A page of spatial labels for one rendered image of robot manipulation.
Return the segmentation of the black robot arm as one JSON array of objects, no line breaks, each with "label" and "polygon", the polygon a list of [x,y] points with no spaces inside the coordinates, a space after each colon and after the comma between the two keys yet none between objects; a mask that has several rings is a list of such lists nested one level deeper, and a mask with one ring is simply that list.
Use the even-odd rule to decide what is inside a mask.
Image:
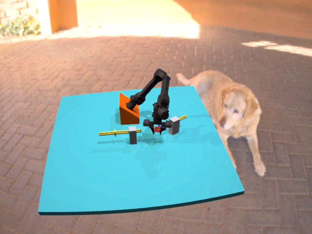
[{"label": "black robot arm", "polygon": [[130,96],[130,101],[126,106],[128,109],[133,111],[133,108],[136,105],[141,105],[146,99],[146,95],[152,90],[153,87],[156,86],[158,82],[162,81],[161,93],[158,95],[157,102],[153,104],[154,112],[152,113],[152,117],[154,115],[159,116],[162,120],[166,120],[169,117],[169,103],[170,97],[168,95],[169,91],[169,83],[170,76],[167,75],[162,69],[157,69],[154,73],[154,77],[152,80],[142,89],[140,92],[137,92],[135,95]]}]

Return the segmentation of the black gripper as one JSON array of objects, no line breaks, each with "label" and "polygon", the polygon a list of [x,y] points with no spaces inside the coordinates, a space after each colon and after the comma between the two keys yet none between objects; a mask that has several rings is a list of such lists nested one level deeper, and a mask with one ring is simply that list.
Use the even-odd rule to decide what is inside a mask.
[{"label": "black gripper", "polygon": [[162,119],[156,115],[153,116],[153,121],[150,121],[149,119],[144,119],[143,126],[149,126],[153,134],[154,134],[154,125],[161,125],[161,129],[160,129],[160,135],[161,135],[163,129],[171,128],[172,122],[169,120],[166,120],[166,122],[162,122]]}]

